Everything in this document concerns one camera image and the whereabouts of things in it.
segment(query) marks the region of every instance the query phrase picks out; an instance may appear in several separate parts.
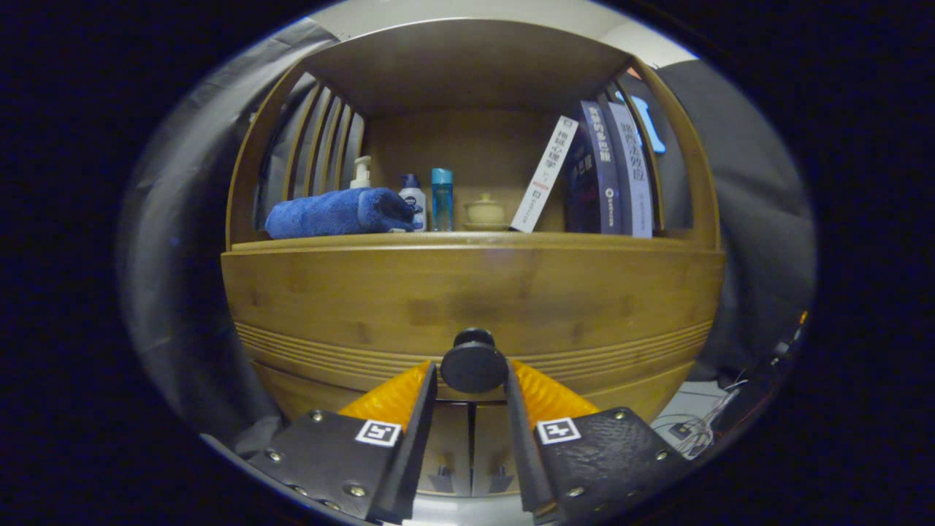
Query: floor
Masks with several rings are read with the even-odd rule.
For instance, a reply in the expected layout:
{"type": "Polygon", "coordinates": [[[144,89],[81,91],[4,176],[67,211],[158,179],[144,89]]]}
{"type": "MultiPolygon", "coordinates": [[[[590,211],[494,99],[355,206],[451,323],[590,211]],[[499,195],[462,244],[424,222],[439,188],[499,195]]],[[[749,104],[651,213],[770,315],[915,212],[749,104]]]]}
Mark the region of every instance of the floor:
{"type": "Polygon", "coordinates": [[[685,382],[651,426],[663,440],[691,460],[711,445],[711,422],[739,392],[739,387],[728,392],[719,388],[716,381],[685,382]]]}

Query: book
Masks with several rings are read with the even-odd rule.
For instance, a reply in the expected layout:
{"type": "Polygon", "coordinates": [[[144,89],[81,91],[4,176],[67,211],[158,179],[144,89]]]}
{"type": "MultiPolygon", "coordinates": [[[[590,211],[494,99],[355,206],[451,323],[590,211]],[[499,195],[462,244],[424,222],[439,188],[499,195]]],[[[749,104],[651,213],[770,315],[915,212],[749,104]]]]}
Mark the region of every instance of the book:
{"type": "Polygon", "coordinates": [[[652,238],[653,194],[640,146],[640,131],[633,114],[623,104],[601,101],[600,106],[617,157],[622,231],[635,238],[652,238]]]}
{"type": "Polygon", "coordinates": [[[558,118],[558,124],[555,125],[552,137],[545,146],[545,152],[533,173],[532,181],[529,182],[523,200],[520,201],[520,206],[513,215],[510,228],[521,232],[532,232],[536,227],[536,222],[542,214],[542,207],[545,206],[546,199],[552,193],[552,187],[561,173],[565,157],[568,155],[568,149],[571,147],[577,130],[578,122],[574,119],[564,116],[558,118]]]}
{"type": "Polygon", "coordinates": [[[578,133],[568,160],[569,232],[620,234],[620,183],[611,138],[600,106],[583,100],[578,133]]]}

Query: blue towel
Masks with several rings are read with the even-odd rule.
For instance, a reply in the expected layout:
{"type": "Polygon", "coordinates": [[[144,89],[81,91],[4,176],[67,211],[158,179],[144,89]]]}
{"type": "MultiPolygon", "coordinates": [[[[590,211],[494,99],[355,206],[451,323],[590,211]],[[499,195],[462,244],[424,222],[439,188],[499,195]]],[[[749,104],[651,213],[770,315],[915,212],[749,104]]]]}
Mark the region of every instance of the blue towel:
{"type": "Polygon", "coordinates": [[[412,208],[389,188],[352,188],[279,203],[266,218],[274,240],[413,231],[412,208]]]}

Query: soap dispenser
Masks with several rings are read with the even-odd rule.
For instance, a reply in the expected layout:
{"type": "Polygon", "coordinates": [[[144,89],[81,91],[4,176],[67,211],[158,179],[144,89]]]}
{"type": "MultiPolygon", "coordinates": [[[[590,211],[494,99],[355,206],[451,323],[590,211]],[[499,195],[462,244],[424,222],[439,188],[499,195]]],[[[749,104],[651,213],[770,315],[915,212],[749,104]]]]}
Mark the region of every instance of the soap dispenser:
{"type": "Polygon", "coordinates": [[[400,175],[403,180],[403,189],[399,191],[399,196],[412,207],[414,212],[412,216],[412,225],[416,232],[425,232],[425,192],[419,188],[419,180],[415,174],[408,173],[400,175]]]}
{"type": "Polygon", "coordinates": [[[351,181],[351,188],[369,188],[370,187],[370,156],[364,155],[357,157],[353,162],[354,178],[351,181]]]}

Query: book spine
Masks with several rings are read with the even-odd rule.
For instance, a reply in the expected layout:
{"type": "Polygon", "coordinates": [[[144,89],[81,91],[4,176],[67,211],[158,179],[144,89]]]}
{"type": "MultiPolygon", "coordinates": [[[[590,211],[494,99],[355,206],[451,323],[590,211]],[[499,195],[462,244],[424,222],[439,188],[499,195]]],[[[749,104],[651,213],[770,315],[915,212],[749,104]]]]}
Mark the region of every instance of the book spine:
{"type": "Polygon", "coordinates": [[[611,102],[607,105],[609,125],[613,127],[613,147],[617,153],[617,164],[621,166],[621,186],[626,177],[628,194],[622,196],[627,202],[631,234],[636,238],[653,236],[653,194],[650,189],[646,159],[640,146],[640,132],[633,114],[623,104],[611,102]]]}
{"type": "Polygon", "coordinates": [[[613,150],[611,139],[607,135],[607,126],[597,103],[582,101],[582,110],[597,169],[600,233],[621,234],[623,231],[620,225],[620,184],[617,182],[617,166],[613,162],[613,150]]]}
{"type": "Polygon", "coordinates": [[[619,126],[619,119],[617,115],[614,114],[615,109],[612,109],[611,106],[613,103],[608,103],[607,101],[602,100],[600,102],[600,109],[604,115],[604,120],[607,122],[607,131],[608,135],[611,138],[611,149],[616,160],[617,168],[617,184],[620,188],[620,232],[627,236],[633,235],[633,213],[632,213],[632,202],[631,202],[631,188],[630,188],[630,178],[629,172],[627,170],[627,163],[624,159],[624,142],[623,137],[621,136],[621,130],[619,126]]]}
{"type": "Polygon", "coordinates": [[[571,147],[571,140],[578,129],[578,122],[568,117],[559,117],[558,124],[552,132],[552,138],[545,147],[545,153],[539,160],[539,165],[533,173],[532,181],[526,188],[523,200],[520,201],[516,214],[510,227],[521,232],[532,232],[536,227],[546,199],[552,192],[552,187],[558,178],[565,162],[565,156],[571,147]]]}

